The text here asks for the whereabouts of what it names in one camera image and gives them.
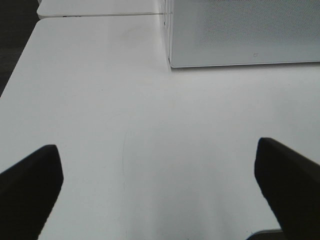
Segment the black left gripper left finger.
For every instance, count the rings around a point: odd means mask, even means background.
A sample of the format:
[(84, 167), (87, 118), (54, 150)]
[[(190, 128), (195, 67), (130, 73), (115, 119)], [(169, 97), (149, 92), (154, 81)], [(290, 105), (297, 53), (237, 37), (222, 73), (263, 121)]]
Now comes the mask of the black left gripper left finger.
[(56, 145), (44, 145), (0, 174), (0, 238), (36, 240), (64, 182)]

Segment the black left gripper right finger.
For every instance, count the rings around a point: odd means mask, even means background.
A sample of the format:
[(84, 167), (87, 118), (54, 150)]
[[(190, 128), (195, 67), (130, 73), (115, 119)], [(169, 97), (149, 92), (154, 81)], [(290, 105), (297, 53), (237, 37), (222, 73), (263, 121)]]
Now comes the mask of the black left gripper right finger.
[(254, 176), (288, 240), (320, 238), (320, 166), (281, 142), (259, 139)]

